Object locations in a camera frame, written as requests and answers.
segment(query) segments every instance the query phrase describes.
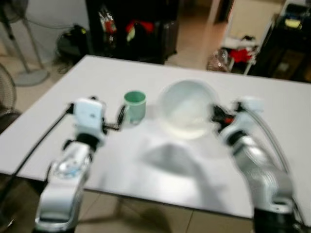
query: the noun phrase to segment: silver robot arm segment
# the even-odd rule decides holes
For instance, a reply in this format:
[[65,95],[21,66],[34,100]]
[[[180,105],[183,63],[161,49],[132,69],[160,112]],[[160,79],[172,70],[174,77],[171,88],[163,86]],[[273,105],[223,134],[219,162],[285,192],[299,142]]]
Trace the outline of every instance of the silver robot arm segment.
[[[244,107],[261,110],[255,99],[243,99]],[[212,121],[220,124],[220,139],[230,146],[237,167],[247,180],[254,206],[256,233],[294,233],[293,185],[288,173],[279,169],[269,152],[249,133],[253,121],[246,112],[229,114],[214,106]]]
[[246,178],[254,208],[274,213],[293,212],[289,175],[277,168],[269,153],[249,135],[232,145],[236,165]]
[[105,104],[95,98],[79,99],[72,106],[75,139],[65,143],[63,154],[51,164],[48,184],[40,196],[34,233],[74,232],[93,155],[104,145],[108,130],[120,130],[123,121],[124,106],[116,124],[105,123]]

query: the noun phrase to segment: yellow object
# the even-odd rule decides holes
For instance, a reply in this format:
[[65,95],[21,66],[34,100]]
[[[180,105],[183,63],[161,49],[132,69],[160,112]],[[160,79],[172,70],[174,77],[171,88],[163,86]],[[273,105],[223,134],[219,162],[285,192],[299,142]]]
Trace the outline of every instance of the yellow object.
[[133,27],[127,34],[127,42],[130,42],[135,37],[135,28]]
[[300,26],[301,21],[298,19],[290,19],[287,18],[285,20],[285,25],[290,28],[298,28]]

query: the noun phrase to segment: fan base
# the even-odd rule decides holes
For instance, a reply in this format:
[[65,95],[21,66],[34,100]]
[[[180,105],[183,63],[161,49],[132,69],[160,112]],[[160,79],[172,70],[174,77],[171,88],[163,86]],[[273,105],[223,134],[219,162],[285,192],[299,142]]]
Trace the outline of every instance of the fan base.
[[32,70],[30,73],[22,72],[14,78],[16,86],[34,86],[45,81],[49,76],[45,69]]

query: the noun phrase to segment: white wall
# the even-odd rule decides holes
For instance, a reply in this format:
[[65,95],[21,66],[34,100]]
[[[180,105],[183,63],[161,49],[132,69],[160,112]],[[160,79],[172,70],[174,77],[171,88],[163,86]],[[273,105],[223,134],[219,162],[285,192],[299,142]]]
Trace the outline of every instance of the white wall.
[[[74,23],[88,28],[85,0],[29,0],[27,17],[31,20],[55,26],[68,26]],[[54,58],[56,40],[62,30],[43,28],[30,23],[40,56],[44,63]],[[30,40],[21,21],[12,24],[15,36],[25,55],[30,61],[36,61]],[[0,39],[9,52],[14,52],[11,42],[0,26]]]
[[252,35],[260,41],[272,16],[279,14],[282,6],[281,0],[235,0],[229,35]]

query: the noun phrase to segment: fan pole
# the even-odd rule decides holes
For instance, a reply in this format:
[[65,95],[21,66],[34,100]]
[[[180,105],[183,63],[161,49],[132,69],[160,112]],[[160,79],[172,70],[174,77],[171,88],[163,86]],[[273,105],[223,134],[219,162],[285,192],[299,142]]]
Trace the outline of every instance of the fan pole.
[[26,28],[26,30],[27,30],[27,32],[28,32],[28,35],[29,35],[29,37],[30,37],[30,41],[31,41],[31,44],[32,44],[32,46],[33,46],[33,48],[34,48],[35,55],[36,55],[36,57],[37,57],[39,66],[40,66],[41,69],[44,69],[44,66],[43,66],[43,64],[42,64],[42,62],[41,62],[41,59],[40,59],[40,55],[39,55],[39,52],[38,52],[38,48],[37,48],[37,46],[36,46],[36,44],[35,44],[35,39],[34,39],[33,34],[32,34],[32,32],[31,32],[31,29],[30,29],[30,26],[29,26],[29,23],[28,23],[28,21],[27,21],[26,16],[24,16],[24,18],[22,19],[22,21],[23,21],[23,24],[24,24],[24,26],[25,26],[25,28]]
[[23,66],[25,68],[24,72],[19,73],[18,76],[16,78],[14,78],[14,82],[15,82],[16,86],[33,86],[33,85],[40,84],[44,80],[46,80],[46,78],[49,76],[49,73],[47,70],[44,69],[43,64],[40,60],[39,53],[38,53],[33,35],[31,33],[28,22],[26,21],[27,19],[25,17],[22,18],[23,24],[24,24],[24,26],[27,30],[27,33],[30,37],[31,44],[33,46],[33,49],[35,51],[35,55],[38,59],[38,63],[40,66],[40,69],[36,69],[36,70],[30,70],[28,65],[27,65],[26,59],[23,56],[21,49],[20,49],[20,47],[19,47],[19,45],[18,45],[18,43],[14,37],[13,30],[12,30],[11,25],[10,25],[10,20],[5,13],[4,6],[5,6],[4,3],[0,4],[0,16],[2,18],[4,27],[7,30],[8,36],[9,36],[10,40],[12,41],[12,43],[13,43],[16,51],[17,51],[17,55],[19,56],[19,59],[21,60],[21,62],[23,63]]

